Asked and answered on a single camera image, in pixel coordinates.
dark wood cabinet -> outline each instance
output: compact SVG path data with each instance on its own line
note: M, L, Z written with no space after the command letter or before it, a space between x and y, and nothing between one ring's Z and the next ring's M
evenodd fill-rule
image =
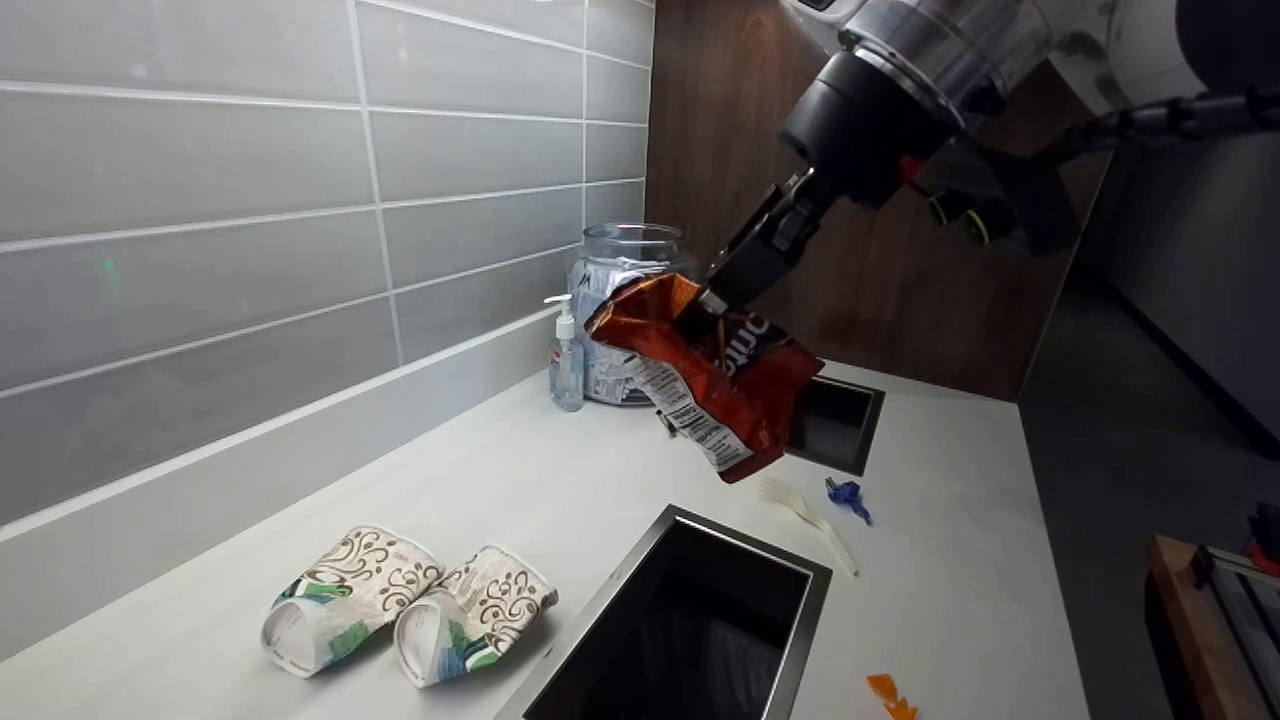
M779 0L659 0L648 139L648 216L685 230L707 266L761 196L797 170L779 122L825 56ZM1040 68L985 128L995 147L1040 147L1083 109ZM1102 165L1072 170L1088 207ZM802 266L761 309L831 362L989 396L1015 396L1072 256L970 247L929 203L834 207Z

chip bag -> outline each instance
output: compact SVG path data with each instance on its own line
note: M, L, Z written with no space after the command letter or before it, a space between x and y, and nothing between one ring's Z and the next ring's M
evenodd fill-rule
M681 272L638 275L588 322L596 343L637 352L637 388L718 481L735 485L787 453L797 396L825 368L785 327L723 309Z

tiled backsplash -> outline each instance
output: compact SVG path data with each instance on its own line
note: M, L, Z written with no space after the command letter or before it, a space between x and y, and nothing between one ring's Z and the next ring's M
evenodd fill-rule
M648 62L653 0L4 0L0 526L558 291Z

gray wall tile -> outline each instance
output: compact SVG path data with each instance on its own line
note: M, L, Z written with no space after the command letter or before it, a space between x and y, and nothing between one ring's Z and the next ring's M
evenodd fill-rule
M368 203L356 112L4 96L0 242Z
M397 301L404 358L420 362L467 335L529 315L544 296L562 291L571 253L509 266L481 275L417 288Z
M588 128L588 182L642 175L648 128Z
M0 402L0 526L397 368L386 301Z
M581 125L371 116L386 200L575 186Z
M371 296L371 214L0 256L0 388Z
M582 46L582 0L401 0L425 11L464 17L474 23L497 23L558 46Z
M653 62L653 20L657 20L653 0L590 0L588 47L648 63Z
M575 237L581 189L386 214L397 285L498 266Z
M359 9L368 101L464 112L582 112L582 62L546 46Z
M613 219L642 219L642 182L588 189L588 223L613 223Z
M4 0L0 75L356 101L343 0Z
M648 68L588 62L588 116L648 125Z

small blue object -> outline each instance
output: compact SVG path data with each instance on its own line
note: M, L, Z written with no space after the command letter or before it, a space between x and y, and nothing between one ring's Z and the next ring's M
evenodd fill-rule
M875 526L870 514L867 514L865 490L857 481L834 485L828 477L828 500L847 507L850 518L861 518L867 530Z

